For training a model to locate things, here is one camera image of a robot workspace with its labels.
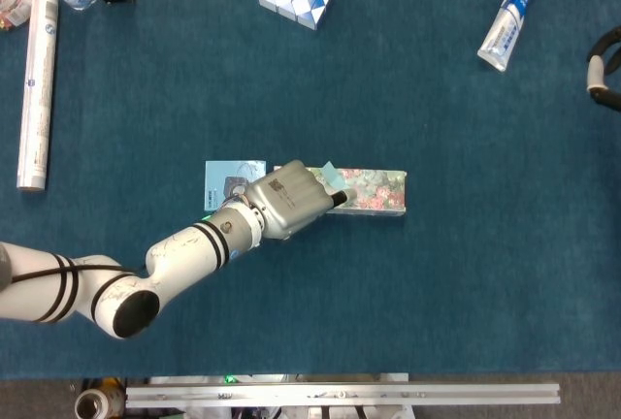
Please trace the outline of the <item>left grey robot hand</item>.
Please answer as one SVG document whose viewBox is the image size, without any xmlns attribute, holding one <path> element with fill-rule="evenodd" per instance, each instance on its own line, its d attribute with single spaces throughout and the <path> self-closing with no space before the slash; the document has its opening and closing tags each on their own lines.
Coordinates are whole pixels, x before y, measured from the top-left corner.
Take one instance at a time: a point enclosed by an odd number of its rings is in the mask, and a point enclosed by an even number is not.
<svg viewBox="0 0 621 419">
<path fill-rule="evenodd" d="M 300 160 L 293 160 L 253 182 L 245 195 L 263 217 L 262 237 L 287 240 L 328 210 L 355 200 L 357 192 L 346 187 L 328 193 Z"/>
</svg>

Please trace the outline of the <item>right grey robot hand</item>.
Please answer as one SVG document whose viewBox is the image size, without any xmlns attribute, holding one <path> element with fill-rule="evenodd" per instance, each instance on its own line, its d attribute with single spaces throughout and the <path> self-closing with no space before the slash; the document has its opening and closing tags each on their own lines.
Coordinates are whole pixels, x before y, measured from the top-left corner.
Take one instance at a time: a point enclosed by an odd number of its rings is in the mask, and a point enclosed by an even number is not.
<svg viewBox="0 0 621 419">
<path fill-rule="evenodd" d="M 620 27 L 614 27 L 593 45 L 587 57 L 587 92 L 599 105 L 615 112 L 620 112 L 620 93 L 611 90 L 605 84 L 605 76 L 611 75 L 620 69 L 620 48 L 604 61 L 605 52 L 620 43 Z"/>
</svg>

